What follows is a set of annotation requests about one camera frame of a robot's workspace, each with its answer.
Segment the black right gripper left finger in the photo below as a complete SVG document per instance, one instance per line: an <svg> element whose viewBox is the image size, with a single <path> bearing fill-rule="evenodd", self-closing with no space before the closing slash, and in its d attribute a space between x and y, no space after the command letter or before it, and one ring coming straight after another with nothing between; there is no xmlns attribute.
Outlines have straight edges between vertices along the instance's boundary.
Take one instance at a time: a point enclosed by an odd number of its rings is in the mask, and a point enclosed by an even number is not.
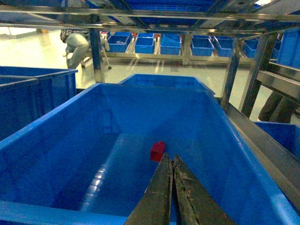
<svg viewBox="0 0 300 225"><path fill-rule="evenodd" d="M173 163L164 154L142 198L126 219L126 225L168 225L173 189Z"/></svg>

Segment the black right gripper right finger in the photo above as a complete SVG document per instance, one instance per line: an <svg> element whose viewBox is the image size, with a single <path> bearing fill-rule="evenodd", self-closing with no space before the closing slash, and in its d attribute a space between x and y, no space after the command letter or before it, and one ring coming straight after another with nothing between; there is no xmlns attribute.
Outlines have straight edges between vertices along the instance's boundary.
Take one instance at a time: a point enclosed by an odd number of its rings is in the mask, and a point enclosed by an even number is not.
<svg viewBox="0 0 300 225"><path fill-rule="evenodd" d="M173 162L174 182L182 225L234 225L224 210L176 154Z"/></svg>

